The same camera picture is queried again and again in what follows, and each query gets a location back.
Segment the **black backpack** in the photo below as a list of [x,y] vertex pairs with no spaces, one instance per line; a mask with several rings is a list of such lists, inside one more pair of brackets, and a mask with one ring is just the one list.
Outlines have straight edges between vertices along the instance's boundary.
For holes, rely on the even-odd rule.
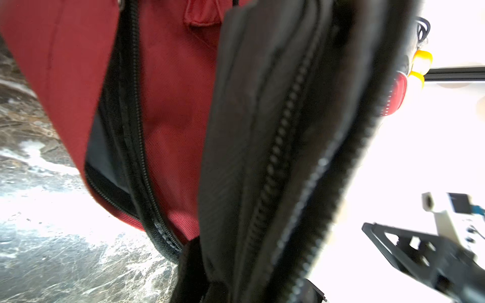
[[419,1],[252,1],[225,17],[172,302],[299,302]]

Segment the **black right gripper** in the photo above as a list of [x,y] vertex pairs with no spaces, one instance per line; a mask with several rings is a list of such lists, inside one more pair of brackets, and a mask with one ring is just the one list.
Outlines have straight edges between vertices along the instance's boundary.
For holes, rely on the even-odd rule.
[[362,231],[400,272],[455,302],[484,302],[484,269],[470,251],[443,237],[377,223],[364,223]]

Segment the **red backpack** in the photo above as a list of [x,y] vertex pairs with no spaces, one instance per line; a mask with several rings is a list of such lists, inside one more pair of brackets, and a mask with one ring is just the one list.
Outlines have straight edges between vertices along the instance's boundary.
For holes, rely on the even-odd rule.
[[1,36],[95,200],[176,262],[225,16],[243,1],[2,1]]

